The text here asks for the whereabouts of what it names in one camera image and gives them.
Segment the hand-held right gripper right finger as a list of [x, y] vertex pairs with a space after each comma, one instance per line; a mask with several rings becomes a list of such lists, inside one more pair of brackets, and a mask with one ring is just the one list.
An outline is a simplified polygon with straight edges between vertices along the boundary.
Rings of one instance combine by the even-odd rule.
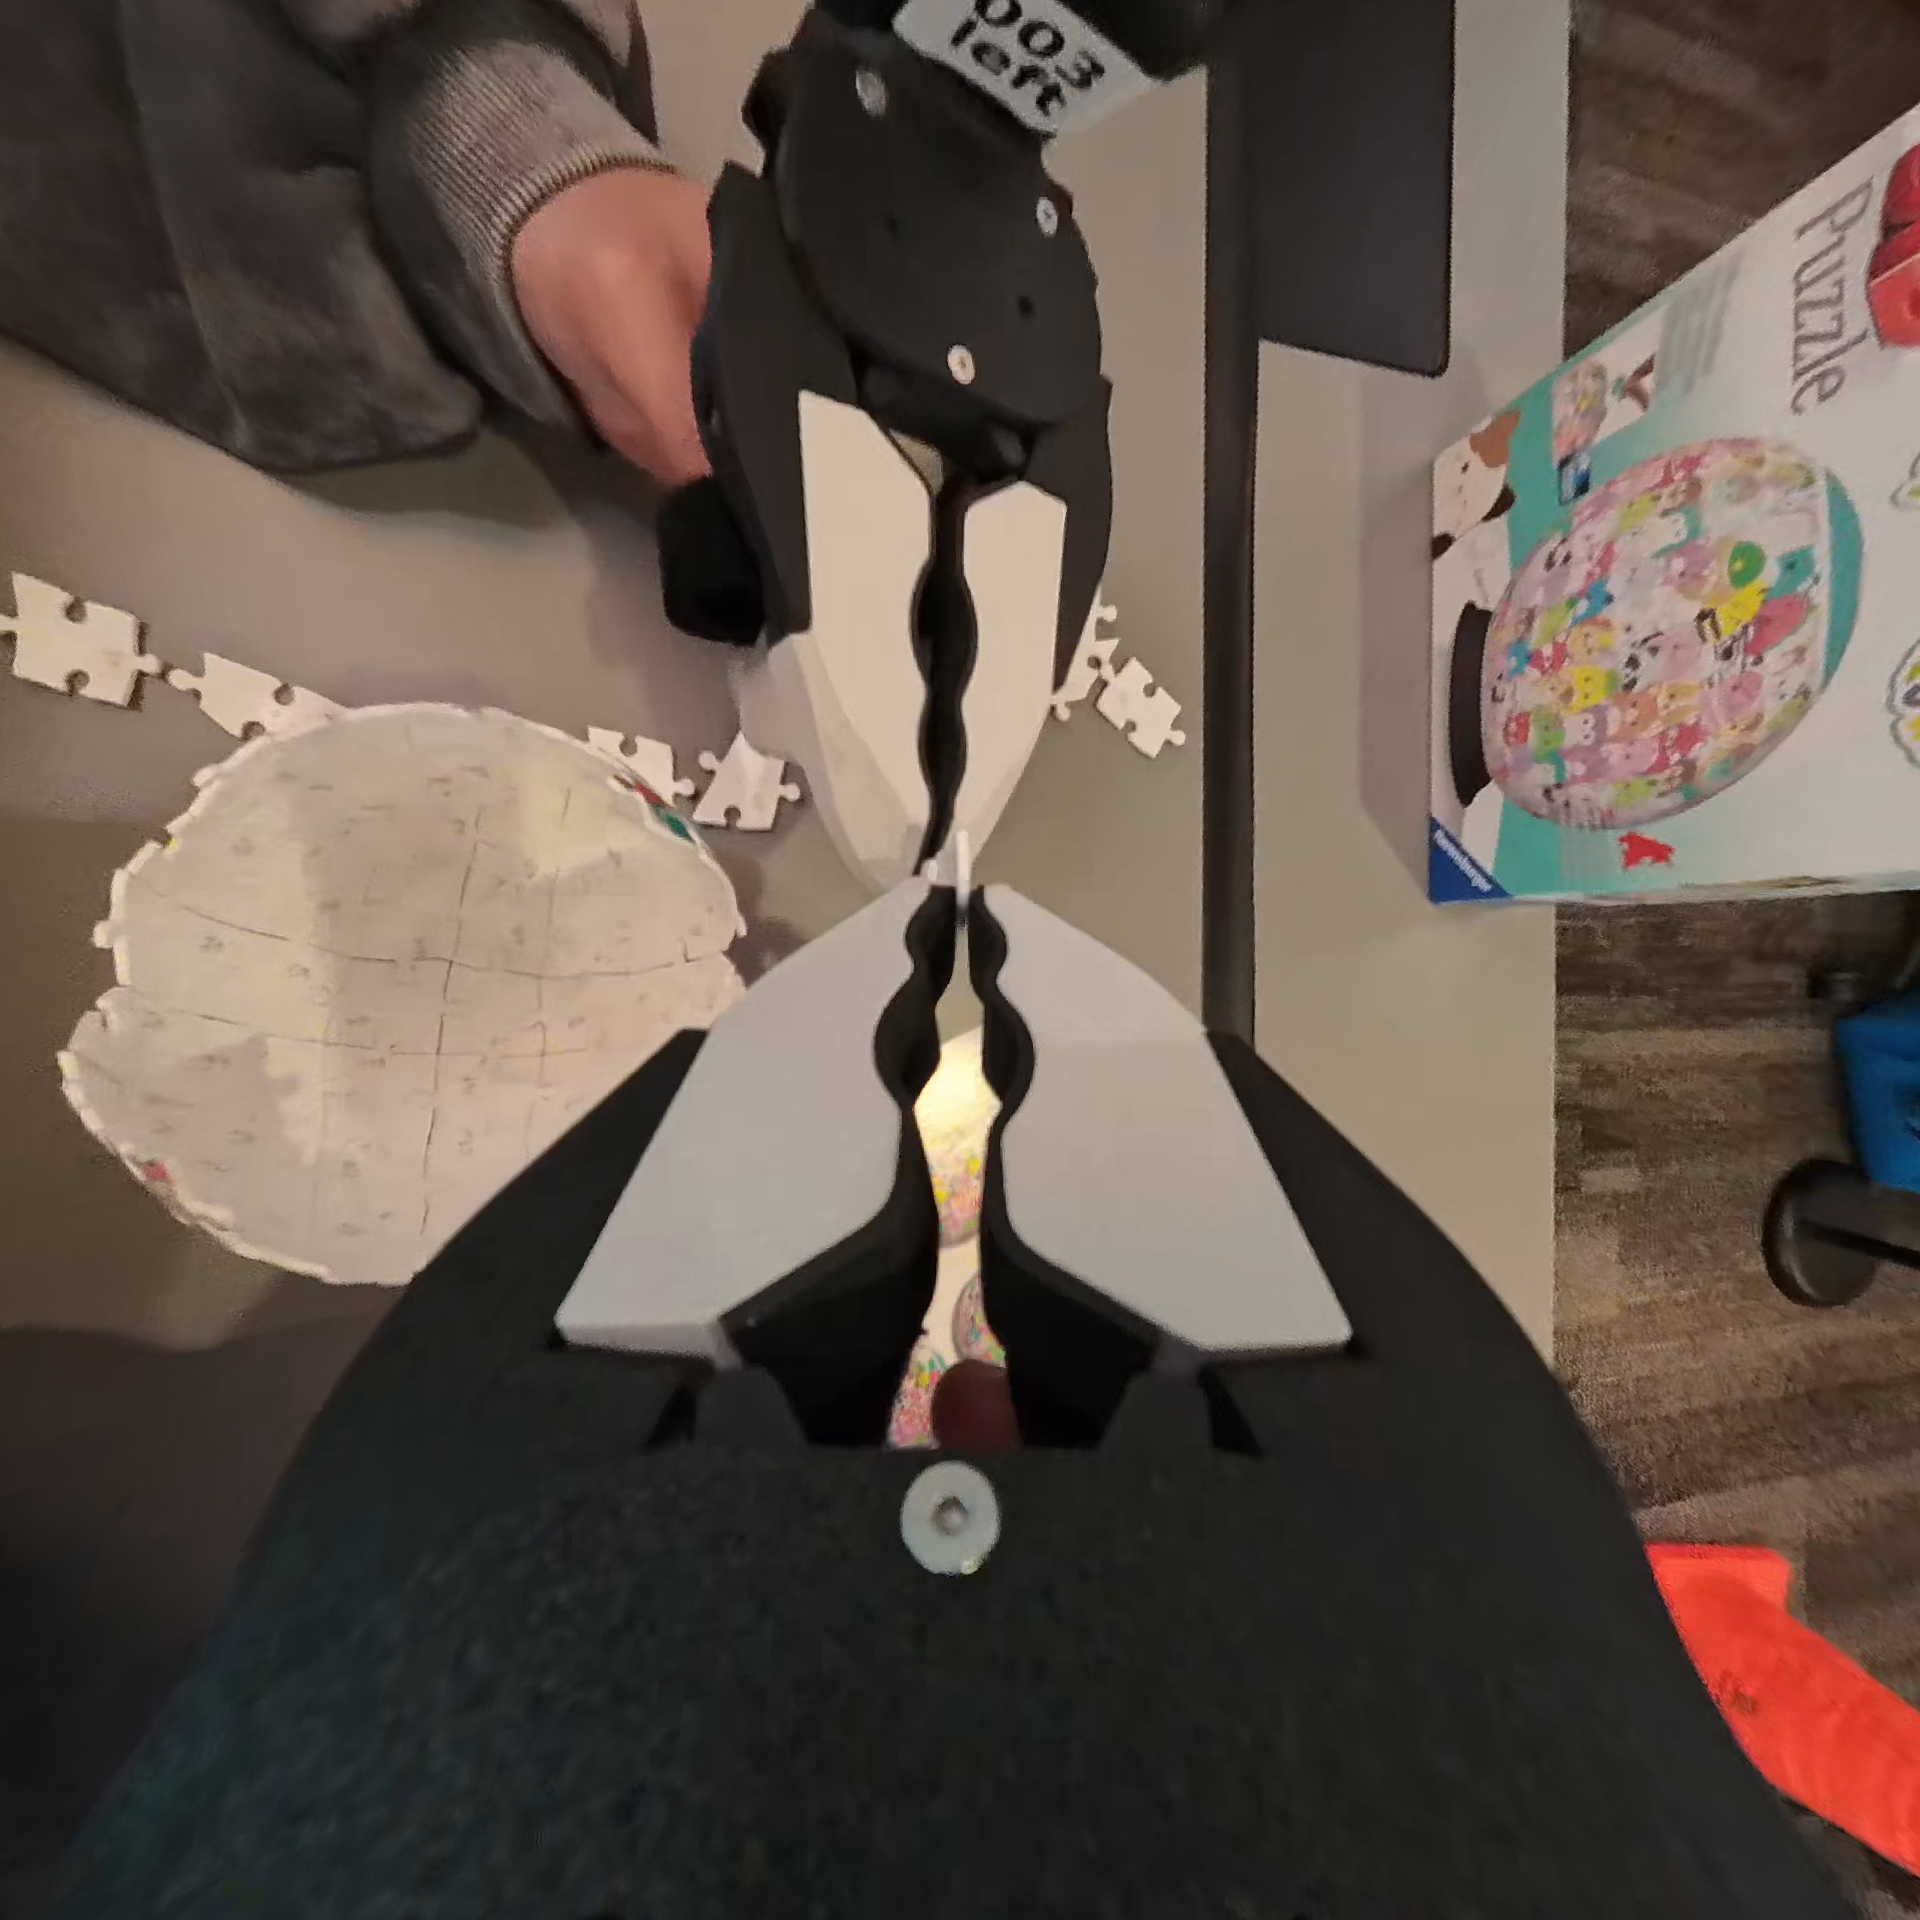
[[1023, 1436], [1095, 1450], [1136, 1381], [1354, 1342], [1202, 1021], [1009, 885], [968, 906], [999, 1100], [980, 1299]]

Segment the person's left forearm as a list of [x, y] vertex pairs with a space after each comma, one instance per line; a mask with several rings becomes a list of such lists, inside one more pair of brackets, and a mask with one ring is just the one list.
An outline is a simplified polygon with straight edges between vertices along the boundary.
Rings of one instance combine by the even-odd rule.
[[5, 339], [266, 474], [569, 419], [512, 291], [666, 173], [636, 4], [5, 2]]

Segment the orange traffic cone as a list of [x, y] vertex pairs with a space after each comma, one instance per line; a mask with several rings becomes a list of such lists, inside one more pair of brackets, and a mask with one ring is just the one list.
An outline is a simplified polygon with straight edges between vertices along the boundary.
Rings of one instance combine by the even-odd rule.
[[1645, 1555], [1703, 1687], [1760, 1775], [1916, 1877], [1916, 1707], [1792, 1613], [1783, 1555], [1693, 1543]]

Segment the colourful puzzle box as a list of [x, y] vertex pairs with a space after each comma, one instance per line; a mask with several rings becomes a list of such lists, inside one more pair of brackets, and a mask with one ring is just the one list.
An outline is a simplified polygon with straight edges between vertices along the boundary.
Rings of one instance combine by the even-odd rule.
[[1436, 906], [1919, 877], [1919, 112], [1432, 466]]

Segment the colourful puzzle ball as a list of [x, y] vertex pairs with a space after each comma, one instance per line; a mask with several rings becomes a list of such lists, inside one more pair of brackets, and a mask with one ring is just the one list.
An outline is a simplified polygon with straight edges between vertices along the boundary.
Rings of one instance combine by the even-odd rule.
[[113, 876], [63, 1092], [240, 1258], [402, 1287], [739, 1000], [746, 928], [704, 839], [591, 743], [359, 709], [207, 768]]

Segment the puzzle instruction sheet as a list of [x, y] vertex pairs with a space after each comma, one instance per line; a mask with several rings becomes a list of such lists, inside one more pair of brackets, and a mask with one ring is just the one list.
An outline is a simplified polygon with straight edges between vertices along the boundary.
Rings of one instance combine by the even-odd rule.
[[939, 1218], [939, 1261], [921, 1333], [896, 1388], [890, 1450], [933, 1446], [933, 1394], [955, 1363], [1003, 1365], [980, 1287], [980, 1197], [999, 1111], [984, 1071], [980, 1043], [980, 1028], [948, 1039], [917, 1102]]

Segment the person's left hand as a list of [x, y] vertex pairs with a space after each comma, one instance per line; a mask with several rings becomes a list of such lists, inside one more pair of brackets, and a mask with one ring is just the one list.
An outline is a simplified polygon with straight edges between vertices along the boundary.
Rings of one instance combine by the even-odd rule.
[[707, 199], [660, 167], [565, 184], [516, 229], [520, 317], [578, 412], [667, 488], [708, 474], [691, 349], [712, 274]]

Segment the white puzzle piece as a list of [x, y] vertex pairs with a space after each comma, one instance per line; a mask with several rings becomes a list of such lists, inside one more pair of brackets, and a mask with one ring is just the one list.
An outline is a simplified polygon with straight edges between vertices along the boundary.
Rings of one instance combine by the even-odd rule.
[[1187, 746], [1185, 709], [1138, 656], [1128, 658], [1093, 700], [1095, 714], [1146, 758]]
[[676, 750], [655, 736], [629, 736], [608, 726], [591, 726], [585, 746], [616, 766], [616, 773], [656, 803], [681, 810], [700, 794], [685, 776]]
[[160, 680], [240, 740], [301, 736], [339, 718], [336, 702], [273, 671], [207, 651], [200, 669], [170, 662]]
[[802, 784], [781, 756], [760, 751], [733, 733], [722, 751], [700, 751], [704, 784], [691, 820], [716, 832], [773, 832], [784, 810], [804, 803]]
[[1113, 683], [1117, 648], [1117, 607], [1097, 591], [1050, 700], [1057, 723], [1065, 725], [1080, 706], [1093, 702], [1105, 686]]
[[149, 651], [143, 622], [122, 607], [75, 596], [24, 572], [10, 574], [13, 613], [3, 620], [17, 680], [113, 709], [130, 709], [164, 666]]

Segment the blue tote bag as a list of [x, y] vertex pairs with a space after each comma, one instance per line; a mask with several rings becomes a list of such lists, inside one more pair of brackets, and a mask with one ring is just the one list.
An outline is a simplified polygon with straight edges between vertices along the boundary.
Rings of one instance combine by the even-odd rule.
[[1884, 1189], [1919, 1192], [1919, 990], [1839, 1020], [1834, 1048], [1860, 1173]]

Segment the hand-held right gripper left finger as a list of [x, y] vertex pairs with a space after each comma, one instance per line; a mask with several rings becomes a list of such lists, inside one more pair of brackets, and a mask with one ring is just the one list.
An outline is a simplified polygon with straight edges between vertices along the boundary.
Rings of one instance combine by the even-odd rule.
[[819, 1442], [875, 1446], [939, 1264], [919, 1095], [954, 886], [899, 885], [728, 1007], [559, 1309], [572, 1349], [776, 1378]]

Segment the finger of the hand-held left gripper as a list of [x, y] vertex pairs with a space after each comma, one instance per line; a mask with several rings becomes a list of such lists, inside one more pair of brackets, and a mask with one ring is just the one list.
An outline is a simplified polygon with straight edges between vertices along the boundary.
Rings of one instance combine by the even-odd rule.
[[884, 893], [923, 861], [929, 686], [915, 613], [933, 551], [933, 494], [856, 405], [800, 398], [809, 624], [737, 669], [754, 750], [800, 771], [845, 867]]
[[936, 499], [919, 586], [921, 861], [954, 828], [971, 832], [979, 859], [1041, 743], [1053, 690], [1065, 527], [1065, 502], [1028, 483], [954, 479]]

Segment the black office chair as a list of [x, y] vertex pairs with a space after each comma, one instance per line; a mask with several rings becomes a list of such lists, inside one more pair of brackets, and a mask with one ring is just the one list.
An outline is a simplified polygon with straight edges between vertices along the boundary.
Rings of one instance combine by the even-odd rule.
[[[1913, 951], [1893, 987], [1865, 1006], [1912, 987], [1919, 990]], [[1760, 1253], [1771, 1285], [1787, 1300], [1816, 1309], [1847, 1307], [1884, 1276], [1919, 1272], [1919, 1192], [1884, 1189], [1860, 1173], [1847, 1132], [1841, 1069], [1839, 1091], [1847, 1159], [1804, 1159], [1787, 1168], [1768, 1197], [1760, 1224]]]

